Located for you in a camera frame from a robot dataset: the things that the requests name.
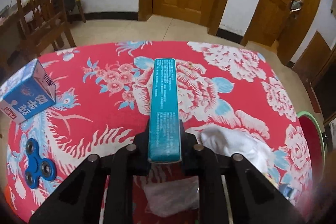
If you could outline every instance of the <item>plastic bag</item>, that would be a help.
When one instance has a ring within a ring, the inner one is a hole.
[[[145,185],[143,190],[149,209],[159,217],[199,207],[198,177],[150,183]]]
[[[274,156],[271,148],[248,131],[208,126],[201,132],[202,144],[217,154],[231,157],[240,153],[261,173],[268,172],[267,162]]]

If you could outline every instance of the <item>blue milk carton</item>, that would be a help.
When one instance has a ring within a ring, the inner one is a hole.
[[[0,87],[0,108],[21,123],[55,104],[55,84],[35,58]]]
[[[155,59],[151,99],[148,159],[156,163],[180,161],[181,137],[175,59]]]

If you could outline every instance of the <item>tiled floor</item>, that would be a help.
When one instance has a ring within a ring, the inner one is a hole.
[[[182,20],[171,19],[161,16],[152,16],[147,22],[126,21],[126,20],[90,20],[86,23],[74,22],[72,25],[73,38],[77,46],[117,42],[131,40],[152,40],[152,41],[198,41],[215,44],[222,44],[234,47],[242,47],[231,41],[214,37],[207,34],[206,27]],[[255,43],[248,43],[247,48],[263,54],[267,62],[283,83],[293,102],[297,112],[306,110],[314,113],[307,92],[298,75],[291,69],[283,66],[274,51],[269,51]],[[44,53],[52,52],[50,45]],[[18,70],[23,65],[22,61],[16,62]],[[315,118],[323,127],[323,117],[321,114],[314,114]],[[0,187],[6,185],[6,144],[9,120],[0,112]]]

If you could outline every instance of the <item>black baseboard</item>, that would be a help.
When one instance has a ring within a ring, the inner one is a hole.
[[[94,19],[122,19],[122,20],[138,20],[137,12],[97,12],[97,13],[85,13],[86,20]],[[74,14],[69,16],[69,21],[81,21],[80,14]]]
[[[286,65],[286,67],[289,67],[289,68],[291,69],[294,65],[295,65],[294,62],[289,61],[289,62],[287,63],[287,65]]]
[[[227,30],[223,30],[223,29],[220,29],[220,28],[218,29],[218,31],[216,33],[216,36],[220,37],[220,38],[230,40],[230,41],[238,43],[238,44],[243,39],[243,37],[239,34],[236,34],[236,33],[233,33],[233,32],[227,31]]]

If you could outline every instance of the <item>teal box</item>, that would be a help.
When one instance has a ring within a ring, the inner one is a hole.
[[[176,63],[155,59],[149,126],[148,160],[171,163],[181,160]]]

